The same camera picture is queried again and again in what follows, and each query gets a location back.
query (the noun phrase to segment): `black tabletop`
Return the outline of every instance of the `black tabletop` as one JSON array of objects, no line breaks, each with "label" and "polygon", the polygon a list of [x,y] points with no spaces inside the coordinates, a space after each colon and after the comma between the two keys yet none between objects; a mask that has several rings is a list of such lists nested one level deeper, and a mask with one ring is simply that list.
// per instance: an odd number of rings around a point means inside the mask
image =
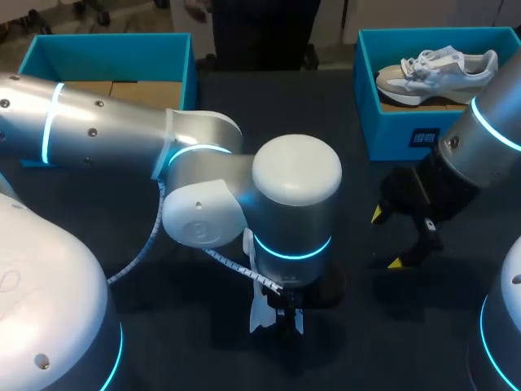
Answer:
[{"label": "black tabletop", "polygon": [[[416,233],[406,217],[370,224],[393,164],[368,161],[349,71],[210,74],[200,80],[200,108],[232,117],[246,153],[289,133],[337,151],[344,179],[331,256],[344,265],[347,291],[338,307],[307,311],[301,346],[283,348],[269,331],[250,336],[249,280],[162,232],[147,261],[112,288],[131,389],[470,389],[466,338],[521,233],[520,184],[485,191],[446,223],[444,251],[421,270],[390,274],[375,265]],[[12,160],[0,170],[28,207],[82,240],[107,275],[137,254],[154,222],[158,192],[146,178],[21,169]],[[247,264],[239,240],[222,252]]]}]

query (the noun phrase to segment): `glowing blue light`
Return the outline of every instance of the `glowing blue light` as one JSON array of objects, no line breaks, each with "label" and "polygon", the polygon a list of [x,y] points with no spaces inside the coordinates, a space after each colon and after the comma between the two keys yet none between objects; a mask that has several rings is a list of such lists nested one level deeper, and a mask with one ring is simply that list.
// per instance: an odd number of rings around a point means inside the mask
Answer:
[{"label": "glowing blue light", "polygon": [[116,370],[117,370],[118,365],[120,365],[121,352],[123,352],[123,327],[121,326],[121,323],[120,323],[120,335],[121,335],[121,337],[120,337],[120,351],[117,354],[116,363],[114,364],[114,367],[112,368],[112,372],[111,372],[110,376],[108,377],[107,381],[105,382],[105,384],[103,385],[103,387],[99,391],[105,391],[107,389],[108,385],[112,381],[112,378],[114,377],[114,374],[116,374]]},{"label": "glowing blue light", "polygon": [[500,134],[497,130],[495,130],[488,122],[487,120],[485,120],[483,118],[483,116],[481,115],[481,113],[479,112],[478,108],[476,107],[475,105],[475,98],[472,99],[472,102],[471,102],[471,106],[472,106],[472,112],[474,112],[474,115],[475,117],[478,119],[479,122],[481,122],[481,125],[484,126],[484,128],[486,130],[488,130],[488,132],[490,132],[490,134],[492,136],[494,136],[495,138],[497,138],[499,141],[501,141],[502,143],[508,145],[510,148],[514,148],[516,151],[520,151],[521,152],[521,145],[518,145],[516,143],[512,143],[508,138],[506,138],[505,136],[503,136],[502,134]]},{"label": "glowing blue light", "polygon": [[490,354],[490,352],[488,351],[488,346],[487,346],[487,342],[485,342],[485,335],[483,333],[483,312],[484,312],[484,309],[485,309],[485,303],[487,302],[487,299],[488,297],[485,297],[485,301],[483,302],[483,306],[481,307],[481,315],[479,316],[479,329],[481,331],[481,340],[483,341],[483,346],[485,348],[485,352],[487,352],[487,355],[488,355],[488,359],[490,360],[490,362],[492,363],[492,365],[494,366],[494,368],[496,368],[496,371],[497,373],[499,373],[499,376],[501,376],[501,378],[514,390],[514,391],[519,391],[513,384],[510,380],[508,380],[506,378],[506,376],[503,374],[503,372],[501,372],[501,369],[499,369],[499,367],[497,366],[496,362],[494,361],[492,355]]},{"label": "glowing blue light", "polygon": [[225,149],[225,148],[223,148],[223,147],[218,147],[217,145],[211,145],[211,144],[195,144],[195,145],[190,145],[189,147],[183,148],[183,149],[180,150],[180,151],[177,151],[176,154],[175,154],[174,156],[172,156],[172,158],[170,159],[170,161],[169,161],[169,165],[171,165],[172,162],[174,161],[174,159],[176,159],[179,155],[182,155],[182,154],[185,153],[185,152],[188,152],[188,151],[194,151],[194,150],[197,150],[197,149],[212,149],[212,150],[214,150],[214,151],[231,153],[231,152],[228,151],[227,149]]},{"label": "glowing blue light", "polygon": [[317,255],[318,253],[320,253],[321,251],[324,250],[324,248],[327,247],[327,245],[329,244],[329,242],[331,242],[331,236],[329,237],[329,239],[326,241],[326,243],[320,247],[318,250],[315,250],[313,251],[312,253],[308,253],[308,254],[304,254],[304,255],[284,255],[284,254],[279,254],[279,253],[276,253],[275,251],[273,250],[270,250],[269,248],[267,248],[266,246],[264,246],[262,244],[262,242],[259,240],[259,238],[257,238],[256,235],[254,235],[255,237],[255,240],[257,241],[257,243],[264,249],[266,250],[268,253],[270,253],[271,255],[274,255],[275,257],[279,257],[279,258],[282,258],[282,259],[289,259],[290,261],[299,261],[301,259],[306,259],[306,258],[310,258],[310,257],[314,257],[315,255]]},{"label": "glowing blue light", "polygon": [[50,127],[52,126],[52,121],[55,119],[56,115],[56,105],[58,103],[59,93],[61,92],[64,84],[58,83],[55,87],[54,92],[52,93],[52,97],[50,98],[49,110],[47,111],[46,123],[43,127],[43,140],[42,140],[42,161],[48,165],[49,164],[49,137],[50,137]]}]

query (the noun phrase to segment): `person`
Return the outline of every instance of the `person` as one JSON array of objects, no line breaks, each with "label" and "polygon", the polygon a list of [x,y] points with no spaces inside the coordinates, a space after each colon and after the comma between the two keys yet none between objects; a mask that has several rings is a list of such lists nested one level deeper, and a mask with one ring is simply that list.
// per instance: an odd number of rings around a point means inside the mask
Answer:
[{"label": "person", "polygon": [[195,20],[212,14],[223,71],[300,69],[321,0],[184,0]]}]

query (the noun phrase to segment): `cylindrical robot joint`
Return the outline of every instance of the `cylindrical robot joint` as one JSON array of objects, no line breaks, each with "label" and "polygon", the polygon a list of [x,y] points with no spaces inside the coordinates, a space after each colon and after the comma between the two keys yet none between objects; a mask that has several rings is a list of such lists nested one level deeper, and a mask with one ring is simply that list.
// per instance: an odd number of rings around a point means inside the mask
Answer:
[{"label": "cylindrical robot joint", "polygon": [[322,275],[331,242],[339,157],[317,138],[290,134],[257,152],[252,177],[255,189],[242,206],[257,269],[284,288],[311,284]]},{"label": "cylindrical robot joint", "polygon": [[439,149],[454,172],[477,187],[509,175],[521,156],[521,50],[440,139]]},{"label": "cylindrical robot joint", "polygon": [[467,365],[478,391],[521,389],[521,239],[506,256],[471,334]]}]

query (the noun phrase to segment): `white cable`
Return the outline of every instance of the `white cable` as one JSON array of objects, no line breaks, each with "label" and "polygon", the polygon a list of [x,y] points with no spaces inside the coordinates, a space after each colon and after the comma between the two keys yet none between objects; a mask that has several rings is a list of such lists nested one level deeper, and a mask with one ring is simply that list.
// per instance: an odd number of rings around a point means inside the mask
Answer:
[{"label": "white cable", "polygon": [[152,232],[150,233],[150,236],[148,237],[147,242],[145,243],[145,246],[141,249],[139,254],[134,258],[133,261],[131,261],[123,270],[121,270],[119,273],[113,275],[110,279],[107,280],[108,284],[111,285],[115,283],[117,280],[119,280],[121,277],[129,273],[136,265],[141,262],[145,256],[148,253],[148,250],[150,247],[152,247],[155,238],[157,236],[157,233],[159,232],[159,229],[161,227],[161,218],[163,217],[163,203],[164,203],[164,182],[158,180],[157,186],[160,189],[160,204],[157,209],[157,216],[155,217],[155,223],[154,227],[152,228]]},{"label": "white cable", "polygon": [[260,275],[259,273],[256,273],[255,271],[248,269],[247,267],[241,266],[240,264],[235,263],[226,257],[223,257],[220,253],[216,253],[213,250],[203,249],[203,251],[207,253],[210,257],[222,263],[224,266],[229,267],[231,270],[235,270],[236,272],[240,273],[241,275],[245,275],[250,279],[254,279],[258,283],[261,283],[268,289],[280,295],[282,287],[274,281],[272,281],[271,279],[267,279],[264,275]]},{"label": "white cable", "polygon": [[[127,275],[136,265],[141,262],[145,256],[148,253],[148,250],[153,245],[155,238],[157,236],[157,233],[159,232],[159,229],[161,227],[161,220],[163,217],[163,204],[164,204],[164,197],[165,197],[165,187],[164,182],[158,180],[157,186],[160,189],[160,202],[159,207],[157,209],[157,215],[155,217],[155,223],[154,227],[152,228],[152,232],[150,233],[150,236],[148,237],[147,242],[145,243],[144,247],[141,249],[139,254],[134,258],[133,261],[131,261],[123,270],[121,270],[119,273],[113,275],[110,279],[107,280],[109,285],[112,285],[119,279],[121,279],[124,275]],[[222,265],[230,268],[231,270],[234,270],[241,275],[245,275],[250,279],[253,279],[257,281],[258,283],[264,285],[271,291],[277,293],[280,295],[280,292],[282,291],[282,286],[278,285],[271,279],[266,278],[264,275],[260,275],[259,273],[248,269],[247,267],[241,266],[238,263],[235,263],[231,261],[230,259],[223,257],[221,254],[213,251],[213,250],[207,250],[203,249],[205,253],[207,253],[210,257],[214,258],[216,261],[220,262]]]}]

